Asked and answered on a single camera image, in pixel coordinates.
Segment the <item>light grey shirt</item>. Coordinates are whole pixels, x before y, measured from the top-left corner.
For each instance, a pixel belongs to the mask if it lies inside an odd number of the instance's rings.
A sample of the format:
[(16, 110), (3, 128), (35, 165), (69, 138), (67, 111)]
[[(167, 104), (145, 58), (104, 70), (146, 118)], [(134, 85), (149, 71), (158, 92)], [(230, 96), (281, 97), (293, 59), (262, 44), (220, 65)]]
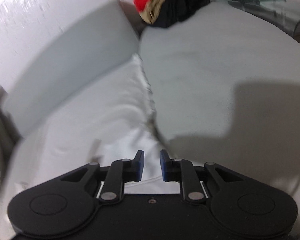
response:
[(138, 55), (56, 109), (12, 152), (0, 196), (0, 239), (14, 236), (7, 206), (16, 194), (90, 162), (108, 166), (119, 159), (131, 159), (142, 150), (142, 180), (128, 183), (125, 191), (179, 192), (176, 183), (162, 180), (162, 145), (154, 135), (154, 113), (151, 90)]

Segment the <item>grey sofa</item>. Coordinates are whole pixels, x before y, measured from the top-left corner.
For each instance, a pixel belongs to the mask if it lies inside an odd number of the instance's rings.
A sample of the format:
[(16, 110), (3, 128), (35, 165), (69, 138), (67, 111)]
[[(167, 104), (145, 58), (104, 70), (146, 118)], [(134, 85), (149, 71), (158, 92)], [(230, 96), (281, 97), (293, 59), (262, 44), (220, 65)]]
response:
[(300, 239), (300, 44), (223, 0), (167, 29), (137, 35), (137, 23), (129, 5), (111, 1), (25, 64), (0, 103), (19, 141), (138, 55), (162, 149), (287, 192), (299, 208), (292, 234)]

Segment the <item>glass side table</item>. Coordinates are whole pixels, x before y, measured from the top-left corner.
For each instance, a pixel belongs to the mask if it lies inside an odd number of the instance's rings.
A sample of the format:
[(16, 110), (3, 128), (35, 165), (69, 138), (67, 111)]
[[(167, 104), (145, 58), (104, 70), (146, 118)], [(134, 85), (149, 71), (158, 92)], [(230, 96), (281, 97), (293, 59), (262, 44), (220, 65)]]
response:
[(300, 35), (300, 3), (293, 0), (226, 0), (232, 7), (261, 18), (291, 37)]

